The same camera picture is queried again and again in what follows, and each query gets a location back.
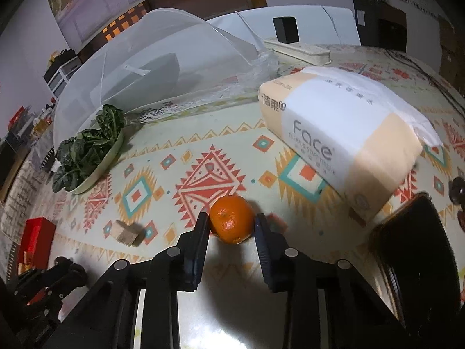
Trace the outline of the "orange tangerine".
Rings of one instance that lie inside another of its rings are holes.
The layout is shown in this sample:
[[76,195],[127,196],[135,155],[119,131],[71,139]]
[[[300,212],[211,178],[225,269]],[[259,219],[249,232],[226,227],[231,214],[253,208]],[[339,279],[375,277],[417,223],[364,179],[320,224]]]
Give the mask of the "orange tangerine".
[[210,208],[210,231],[227,244],[240,244],[252,233],[255,212],[239,195],[220,197]]

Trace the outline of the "small wooden block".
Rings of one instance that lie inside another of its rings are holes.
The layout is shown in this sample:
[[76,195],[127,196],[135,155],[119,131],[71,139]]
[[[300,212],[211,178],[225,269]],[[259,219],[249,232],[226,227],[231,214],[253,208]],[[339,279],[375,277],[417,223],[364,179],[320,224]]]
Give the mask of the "small wooden block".
[[123,221],[116,220],[112,224],[110,235],[125,246],[136,247],[143,239],[144,229],[137,223],[128,225]]

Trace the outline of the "red open box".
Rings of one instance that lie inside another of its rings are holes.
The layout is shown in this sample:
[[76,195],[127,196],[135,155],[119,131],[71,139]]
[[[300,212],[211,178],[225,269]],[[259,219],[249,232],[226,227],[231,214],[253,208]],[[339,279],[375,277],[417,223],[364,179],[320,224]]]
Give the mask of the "red open box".
[[19,274],[32,268],[47,269],[55,229],[44,217],[26,221],[17,256]]

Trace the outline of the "black tray at edge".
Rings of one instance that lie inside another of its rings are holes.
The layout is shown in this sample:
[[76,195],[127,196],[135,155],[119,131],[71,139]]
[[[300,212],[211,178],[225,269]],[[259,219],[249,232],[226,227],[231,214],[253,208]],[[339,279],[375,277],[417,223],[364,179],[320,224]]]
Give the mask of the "black tray at edge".
[[397,317],[420,348],[446,348],[464,322],[459,275],[431,197],[421,192],[371,232]]

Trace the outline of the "plate of green spinach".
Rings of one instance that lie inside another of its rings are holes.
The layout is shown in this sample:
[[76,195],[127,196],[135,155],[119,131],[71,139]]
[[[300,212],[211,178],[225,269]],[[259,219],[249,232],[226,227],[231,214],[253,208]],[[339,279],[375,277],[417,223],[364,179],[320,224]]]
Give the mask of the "plate of green spinach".
[[116,145],[122,143],[122,131],[125,126],[123,111],[116,106],[105,104],[95,116],[96,128],[79,131],[76,136],[60,143],[55,151],[59,162],[58,169],[53,175],[53,192],[64,189],[75,191],[87,181],[92,174],[99,170],[106,170],[104,159],[115,157]]

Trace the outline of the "white mesh food cover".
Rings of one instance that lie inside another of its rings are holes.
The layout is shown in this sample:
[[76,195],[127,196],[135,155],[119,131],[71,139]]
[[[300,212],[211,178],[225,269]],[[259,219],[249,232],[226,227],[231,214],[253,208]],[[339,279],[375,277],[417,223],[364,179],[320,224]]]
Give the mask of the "white mesh food cover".
[[53,143],[90,126],[110,104],[139,122],[213,102],[255,96],[278,59],[183,10],[158,9],[92,55],[71,77],[55,110]]

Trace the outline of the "white power strip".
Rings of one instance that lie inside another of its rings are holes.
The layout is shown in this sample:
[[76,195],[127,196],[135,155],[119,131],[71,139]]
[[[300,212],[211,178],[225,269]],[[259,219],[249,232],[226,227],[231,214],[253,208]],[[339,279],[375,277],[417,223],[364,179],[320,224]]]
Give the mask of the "white power strip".
[[265,46],[276,53],[289,56],[311,65],[321,66],[331,63],[330,51],[303,42],[283,43],[276,39],[263,40]]

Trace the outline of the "white drawer cabinet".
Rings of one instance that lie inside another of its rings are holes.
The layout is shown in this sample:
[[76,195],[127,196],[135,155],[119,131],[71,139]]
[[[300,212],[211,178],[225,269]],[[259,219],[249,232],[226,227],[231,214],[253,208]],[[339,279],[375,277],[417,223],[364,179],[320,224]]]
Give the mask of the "white drawer cabinet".
[[55,100],[59,100],[74,73],[81,67],[78,57],[70,58],[62,64],[52,64],[43,76]]

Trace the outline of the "small black speaker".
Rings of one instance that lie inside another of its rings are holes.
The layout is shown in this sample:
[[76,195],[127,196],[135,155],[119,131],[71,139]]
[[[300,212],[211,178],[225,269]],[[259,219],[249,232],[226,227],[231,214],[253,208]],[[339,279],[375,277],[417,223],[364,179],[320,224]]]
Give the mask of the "small black speaker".
[[273,26],[278,42],[291,44],[300,41],[296,18],[274,17]]

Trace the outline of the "black box on stand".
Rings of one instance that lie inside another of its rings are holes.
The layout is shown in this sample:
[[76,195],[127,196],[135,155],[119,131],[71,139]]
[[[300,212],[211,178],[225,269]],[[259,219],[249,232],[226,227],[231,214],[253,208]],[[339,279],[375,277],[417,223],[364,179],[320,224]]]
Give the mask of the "black box on stand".
[[406,13],[380,0],[353,0],[353,5],[362,46],[406,51]]

